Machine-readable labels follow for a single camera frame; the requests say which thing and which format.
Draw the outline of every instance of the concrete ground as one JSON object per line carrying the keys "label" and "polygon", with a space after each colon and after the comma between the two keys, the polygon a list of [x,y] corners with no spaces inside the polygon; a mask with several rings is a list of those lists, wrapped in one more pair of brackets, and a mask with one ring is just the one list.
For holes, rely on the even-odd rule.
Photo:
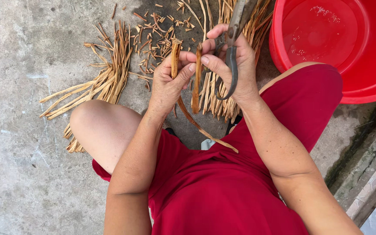
{"label": "concrete ground", "polygon": [[[192,8],[200,13],[198,2]],[[87,153],[69,154],[62,138],[70,112],[47,121],[39,115],[50,102],[39,100],[64,88],[93,79],[99,69],[87,67],[99,60],[84,41],[97,42],[93,24],[102,22],[112,35],[110,20],[113,1],[26,1],[0,0],[0,234],[101,234],[105,195],[108,187],[91,168]],[[153,9],[165,15],[165,8],[176,9],[176,2],[155,1],[163,9],[140,0],[120,2],[115,19],[131,25],[141,23],[133,16]],[[211,0],[211,7],[217,1]],[[185,19],[186,10],[172,13]],[[180,33],[184,43],[201,39],[196,30]],[[141,59],[132,57],[130,70],[137,72]],[[257,68],[262,86],[279,75],[266,43]],[[150,93],[144,81],[131,75],[120,104],[137,112],[147,107]],[[183,92],[189,103],[189,92]],[[365,123],[375,104],[340,105],[320,141],[311,152],[323,175],[350,144],[357,126]],[[205,139],[178,109],[178,119],[169,121],[189,148],[200,148]],[[210,115],[194,118],[211,135],[221,138],[226,124]]]}

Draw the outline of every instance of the red plastic basin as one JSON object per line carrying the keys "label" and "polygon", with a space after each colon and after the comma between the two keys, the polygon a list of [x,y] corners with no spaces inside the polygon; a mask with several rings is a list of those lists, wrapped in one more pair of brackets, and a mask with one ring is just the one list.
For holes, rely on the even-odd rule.
{"label": "red plastic basin", "polygon": [[341,103],[376,101],[376,1],[277,0],[269,49],[282,73],[305,61],[337,67]]}

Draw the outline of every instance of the woman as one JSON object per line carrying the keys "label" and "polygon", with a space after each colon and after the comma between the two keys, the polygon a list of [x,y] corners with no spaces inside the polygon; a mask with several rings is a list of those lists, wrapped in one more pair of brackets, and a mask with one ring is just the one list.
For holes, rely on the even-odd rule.
{"label": "woman", "polygon": [[[212,55],[213,39],[227,27],[208,32],[201,62],[228,88],[230,69]],[[195,72],[196,56],[187,51],[181,51],[175,80],[170,57],[157,67],[143,117],[96,100],[72,113],[70,126],[94,158],[95,171],[111,179],[105,234],[362,234],[309,155],[342,98],[337,70],[299,64],[259,91],[252,48],[244,35],[235,44],[232,97],[243,119],[222,140],[239,153],[217,143],[207,151],[188,150],[162,129]]]}

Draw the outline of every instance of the left hand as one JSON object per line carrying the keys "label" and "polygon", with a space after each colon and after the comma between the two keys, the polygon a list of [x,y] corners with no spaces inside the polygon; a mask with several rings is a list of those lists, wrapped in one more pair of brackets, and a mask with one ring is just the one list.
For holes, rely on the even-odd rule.
{"label": "left hand", "polygon": [[171,78],[171,55],[154,70],[152,96],[149,101],[149,111],[160,115],[163,119],[172,111],[188,82],[195,73],[197,57],[194,53],[181,51],[179,54],[178,75]]}

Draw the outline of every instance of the scissors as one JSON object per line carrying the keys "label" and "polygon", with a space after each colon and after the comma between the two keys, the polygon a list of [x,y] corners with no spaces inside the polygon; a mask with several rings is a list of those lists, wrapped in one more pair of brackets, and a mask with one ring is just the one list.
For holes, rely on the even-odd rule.
{"label": "scissors", "polygon": [[237,40],[240,33],[242,33],[244,26],[249,21],[256,4],[257,0],[248,0],[247,2],[246,0],[237,0],[227,31],[223,32],[216,39],[214,39],[214,42],[216,43],[214,56],[218,57],[222,50],[222,47],[227,44],[225,63],[232,71],[232,84],[225,97],[221,97],[219,92],[220,84],[223,82],[222,78],[218,77],[216,81],[214,93],[216,94],[218,100],[228,99],[236,89],[238,79],[236,62],[237,46],[234,45],[234,42]]}

